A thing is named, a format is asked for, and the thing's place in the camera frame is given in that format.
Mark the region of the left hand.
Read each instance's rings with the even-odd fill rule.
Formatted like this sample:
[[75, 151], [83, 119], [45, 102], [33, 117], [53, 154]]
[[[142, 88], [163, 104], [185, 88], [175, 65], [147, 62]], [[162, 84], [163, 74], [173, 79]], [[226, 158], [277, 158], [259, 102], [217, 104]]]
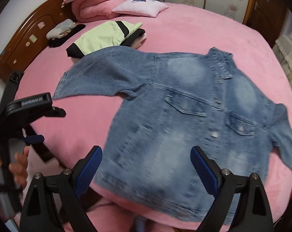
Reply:
[[10, 163], [9, 170], [14, 175], [14, 181], [17, 185], [21, 186], [24, 190], [27, 186], [27, 167], [28, 167], [28, 155], [29, 146], [24, 147], [23, 152], [15, 153], [15, 163]]

